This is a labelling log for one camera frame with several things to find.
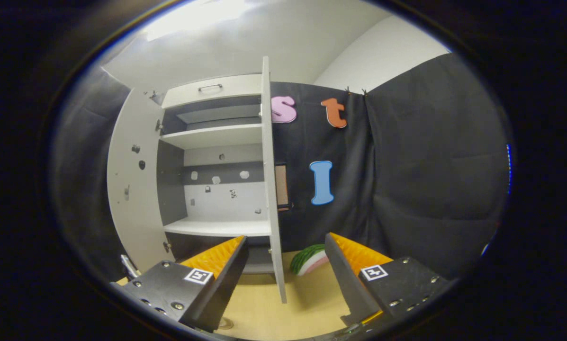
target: wooden floor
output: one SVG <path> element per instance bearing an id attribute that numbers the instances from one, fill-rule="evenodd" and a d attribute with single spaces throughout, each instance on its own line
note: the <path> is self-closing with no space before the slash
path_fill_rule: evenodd
<path id="1" fill-rule="evenodd" d="M 340 316 L 350 312 L 331 265 L 296 276 L 289 271 L 296 253 L 283 254 L 287 304 L 281 303 L 273 276 L 244 274 L 224 313 L 233 328 L 214 332 L 249 340 L 287 341 L 345 328 Z M 124 278 L 118 283 L 126 282 Z"/>

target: drawer handle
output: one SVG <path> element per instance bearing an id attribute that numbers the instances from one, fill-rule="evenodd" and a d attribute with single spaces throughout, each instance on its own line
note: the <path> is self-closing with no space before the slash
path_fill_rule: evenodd
<path id="1" fill-rule="evenodd" d="M 199 89 L 197 89 L 198 91 L 201 91 L 201 89 L 205 89 L 206 87 L 212 87 L 212 86 L 217 86 L 217 87 L 222 87 L 222 84 L 214 84 L 214 85 L 210 85 L 210 86 L 202 86 Z"/>

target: drawer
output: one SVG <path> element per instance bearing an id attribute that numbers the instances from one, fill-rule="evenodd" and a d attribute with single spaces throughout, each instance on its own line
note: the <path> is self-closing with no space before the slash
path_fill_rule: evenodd
<path id="1" fill-rule="evenodd" d="M 260 95 L 261 93 L 261 73 L 212 78 L 211 80 L 184 84 L 169 89 L 163 100 L 162 108 L 171 108 L 208 99 Z"/>

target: white cabinet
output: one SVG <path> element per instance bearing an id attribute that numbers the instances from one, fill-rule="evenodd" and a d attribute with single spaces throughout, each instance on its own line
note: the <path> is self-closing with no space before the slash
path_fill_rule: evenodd
<path id="1" fill-rule="evenodd" d="M 236 103 L 236 99 L 255 102 Z M 159 125 L 164 122 L 165 110 L 170 113 L 184 108 L 192 110 L 175 117 L 184 121 L 186 129 L 160 136 Z M 268 114 L 259 116 L 258 111 Z M 208 125 L 204 122 L 209 121 L 206 115 L 213 119 Z M 132 151 L 134 145 L 140 151 Z M 183 188 L 183 194 L 167 204 L 179 207 L 183 218 L 165 221 L 160 215 L 166 203 L 158 196 L 158 145 L 170 145 L 168 148 L 180 151 L 177 155 L 183 166 L 175 174 L 175 181 L 181 192 Z M 163 246 L 167 243 L 165 232 L 205 237 L 268 237 L 272 272 L 281 301 L 286 302 L 268 57 L 264 57 L 260 74 L 216 78 L 170 89 L 161 107 L 140 91 L 132 90 L 112 135 L 107 178 L 117 233 L 140 271 L 163 259 L 173 260 Z M 270 266 L 247 268 L 259 271 Z"/>

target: foam letter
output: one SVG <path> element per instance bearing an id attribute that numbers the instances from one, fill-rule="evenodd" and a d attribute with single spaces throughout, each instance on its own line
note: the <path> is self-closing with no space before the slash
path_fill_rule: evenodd
<path id="1" fill-rule="evenodd" d="M 327 113 L 327 122 L 336 128 L 346 127 L 346 119 L 340 118 L 340 110 L 344 110 L 342 104 L 338 104 L 336 99 L 326 99 L 322 102 L 322 106 L 325 107 Z"/>
<path id="2" fill-rule="evenodd" d="M 329 161 L 312 162 L 309 168 L 315 173 L 315 197 L 311 200 L 313 205 L 323 205 L 333 200 L 329 191 L 329 170 L 332 163 Z"/>
<path id="3" fill-rule="evenodd" d="M 295 103 L 290 96 L 273 97 L 270 100 L 273 123 L 290 123 L 294 121 L 296 119 L 296 110 L 292 108 L 292 105 Z"/>

